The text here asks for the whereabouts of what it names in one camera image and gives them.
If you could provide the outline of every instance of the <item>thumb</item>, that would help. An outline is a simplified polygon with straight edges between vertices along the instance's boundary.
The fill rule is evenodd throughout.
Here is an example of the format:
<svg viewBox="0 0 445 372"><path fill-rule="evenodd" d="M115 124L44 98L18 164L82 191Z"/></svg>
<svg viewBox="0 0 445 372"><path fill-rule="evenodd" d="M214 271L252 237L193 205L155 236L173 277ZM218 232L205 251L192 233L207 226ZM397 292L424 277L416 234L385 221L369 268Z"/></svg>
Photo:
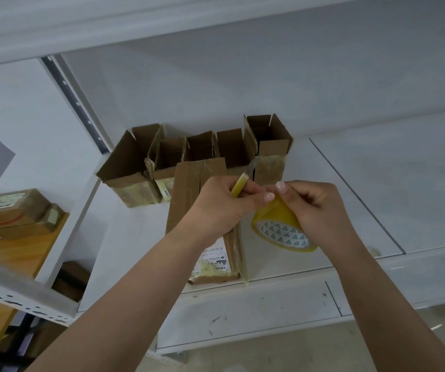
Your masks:
<svg viewBox="0 0 445 372"><path fill-rule="evenodd" d="M283 201L300 218L311 206L288 184L283 181L276 183L276 189Z"/></svg>
<svg viewBox="0 0 445 372"><path fill-rule="evenodd" d="M242 210L246 214L266 206L270 201L274 200L274 196L274 193L263 192L238 198L238 201L241 204Z"/></svg>

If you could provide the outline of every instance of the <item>tape roll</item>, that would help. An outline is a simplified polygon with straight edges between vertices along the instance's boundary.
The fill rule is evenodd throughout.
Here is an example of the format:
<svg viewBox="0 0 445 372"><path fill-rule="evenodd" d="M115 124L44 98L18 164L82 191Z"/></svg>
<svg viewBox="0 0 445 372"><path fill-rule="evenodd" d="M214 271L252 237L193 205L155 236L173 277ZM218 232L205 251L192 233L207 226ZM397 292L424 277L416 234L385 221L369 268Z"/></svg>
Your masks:
<svg viewBox="0 0 445 372"><path fill-rule="evenodd" d="M294 212L276 194L275 199L257 210L251 222L252 230L266 242L293 252L313 252L311 244Z"/></svg>

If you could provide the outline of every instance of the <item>floor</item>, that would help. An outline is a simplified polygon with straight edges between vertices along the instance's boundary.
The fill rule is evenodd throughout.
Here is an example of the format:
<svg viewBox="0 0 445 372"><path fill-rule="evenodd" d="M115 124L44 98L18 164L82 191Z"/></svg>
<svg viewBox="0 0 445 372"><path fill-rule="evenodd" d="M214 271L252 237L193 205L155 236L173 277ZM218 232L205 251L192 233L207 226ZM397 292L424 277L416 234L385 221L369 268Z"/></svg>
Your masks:
<svg viewBox="0 0 445 372"><path fill-rule="evenodd" d="M445 343L445 306L419 310ZM354 321L254 338L188 352L187 364L170 367L145 357L137 372L332 372L376 369Z"/></svg>

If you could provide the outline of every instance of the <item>person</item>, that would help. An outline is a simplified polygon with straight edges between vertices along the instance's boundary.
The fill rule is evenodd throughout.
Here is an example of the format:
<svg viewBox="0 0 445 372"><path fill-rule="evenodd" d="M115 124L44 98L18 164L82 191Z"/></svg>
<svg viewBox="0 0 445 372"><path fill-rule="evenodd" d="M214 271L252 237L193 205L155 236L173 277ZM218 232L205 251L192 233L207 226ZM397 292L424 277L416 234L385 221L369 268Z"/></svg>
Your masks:
<svg viewBox="0 0 445 372"><path fill-rule="evenodd" d="M201 252L278 193L309 239L337 270L374 364L384 371L445 371L445 346L424 324L353 228L337 188L289 181L210 178L179 224L27 369L27 372L134 371L191 275Z"/></svg>

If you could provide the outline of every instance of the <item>person's right arm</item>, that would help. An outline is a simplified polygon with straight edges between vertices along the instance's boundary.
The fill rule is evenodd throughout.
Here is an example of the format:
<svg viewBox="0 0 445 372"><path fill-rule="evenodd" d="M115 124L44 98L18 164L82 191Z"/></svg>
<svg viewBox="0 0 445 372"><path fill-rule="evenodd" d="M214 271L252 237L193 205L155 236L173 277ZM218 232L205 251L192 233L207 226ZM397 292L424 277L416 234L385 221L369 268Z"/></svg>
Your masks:
<svg viewBox="0 0 445 372"><path fill-rule="evenodd" d="M445 371L445 346L369 254L330 183L278 182L276 190L337 270L374 364L384 371Z"/></svg>

